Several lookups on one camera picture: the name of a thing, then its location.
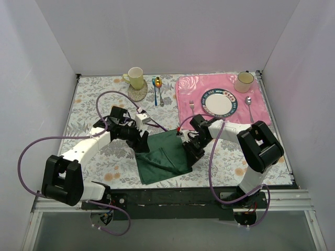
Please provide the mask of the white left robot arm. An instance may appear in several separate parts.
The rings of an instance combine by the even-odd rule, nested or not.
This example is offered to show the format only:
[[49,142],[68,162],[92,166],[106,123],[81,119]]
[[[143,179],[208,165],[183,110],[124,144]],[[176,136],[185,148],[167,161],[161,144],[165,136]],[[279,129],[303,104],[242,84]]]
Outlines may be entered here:
[[99,119],[88,137],[60,156],[51,155],[46,161],[41,193],[69,206],[93,200],[100,209],[111,204],[110,187],[96,181],[84,181],[82,169],[113,140],[124,140],[136,153],[148,153],[148,131],[142,131],[151,118],[139,109],[134,119],[127,117],[124,108],[112,108],[110,115]]

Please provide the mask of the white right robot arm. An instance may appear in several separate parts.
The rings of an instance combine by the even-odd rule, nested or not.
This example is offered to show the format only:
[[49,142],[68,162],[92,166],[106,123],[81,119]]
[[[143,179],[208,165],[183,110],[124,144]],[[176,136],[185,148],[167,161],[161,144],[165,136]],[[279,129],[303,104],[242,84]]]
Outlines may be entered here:
[[[282,145],[266,123],[257,121],[253,124],[239,124],[218,118],[205,120],[202,115],[195,115],[192,116],[190,124],[197,132],[196,136],[189,137],[188,133],[182,132],[181,129],[177,131],[177,135],[185,138],[182,146],[188,166],[198,162],[205,154],[204,148],[210,141],[214,141],[208,167],[211,193],[223,205],[240,205],[243,208],[252,206],[259,191],[265,186],[263,181],[269,170],[284,155]],[[248,165],[236,192],[224,200],[215,193],[211,175],[214,151],[219,139],[239,144]]]

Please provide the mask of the dark green cloth napkin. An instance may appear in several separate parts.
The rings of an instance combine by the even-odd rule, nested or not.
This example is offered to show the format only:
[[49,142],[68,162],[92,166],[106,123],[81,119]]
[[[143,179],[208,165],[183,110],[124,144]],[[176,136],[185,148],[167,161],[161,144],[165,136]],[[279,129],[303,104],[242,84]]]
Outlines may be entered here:
[[150,135],[150,152],[135,154],[141,183],[149,185],[192,172],[182,144],[176,130]]

